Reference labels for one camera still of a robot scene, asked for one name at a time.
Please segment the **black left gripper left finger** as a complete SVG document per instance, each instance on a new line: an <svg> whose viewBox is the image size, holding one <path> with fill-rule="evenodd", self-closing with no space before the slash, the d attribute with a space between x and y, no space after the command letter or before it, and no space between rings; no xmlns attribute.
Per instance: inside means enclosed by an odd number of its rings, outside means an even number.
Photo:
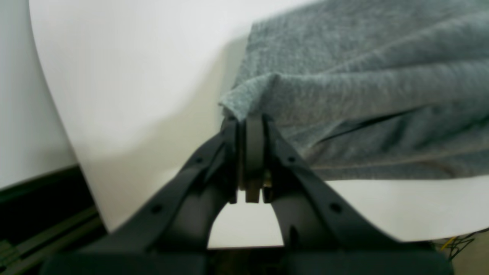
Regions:
<svg viewBox="0 0 489 275"><path fill-rule="evenodd" d="M73 254L56 255L43 275L208 275L212 225L237 199L239 122L222 130L177 175L110 235Z"/></svg>

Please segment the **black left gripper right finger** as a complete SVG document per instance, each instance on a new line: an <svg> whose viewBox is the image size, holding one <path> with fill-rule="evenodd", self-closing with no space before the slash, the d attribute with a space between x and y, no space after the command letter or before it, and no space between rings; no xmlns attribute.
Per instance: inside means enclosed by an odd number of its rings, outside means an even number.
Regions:
<svg viewBox="0 0 489 275"><path fill-rule="evenodd" d="M287 275L452 275L430 246L402 243L367 221L324 183L266 116L244 122L246 202L271 204Z"/></svg>

